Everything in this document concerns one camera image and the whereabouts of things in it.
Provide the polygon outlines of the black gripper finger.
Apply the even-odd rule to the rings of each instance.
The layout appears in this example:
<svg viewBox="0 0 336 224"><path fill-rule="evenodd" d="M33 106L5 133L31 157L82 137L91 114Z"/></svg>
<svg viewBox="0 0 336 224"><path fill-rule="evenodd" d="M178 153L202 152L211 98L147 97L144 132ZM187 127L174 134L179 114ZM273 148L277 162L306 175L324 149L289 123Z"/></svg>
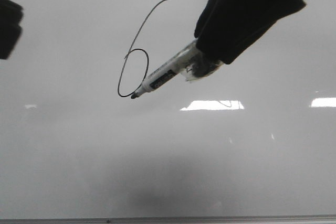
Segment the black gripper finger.
<svg viewBox="0 0 336 224"><path fill-rule="evenodd" d="M208 0L194 31L196 46L228 65L278 20L305 6L304 0Z"/></svg>
<svg viewBox="0 0 336 224"><path fill-rule="evenodd" d="M11 0L1 0L1 60L9 58L21 34L23 8Z"/></svg>

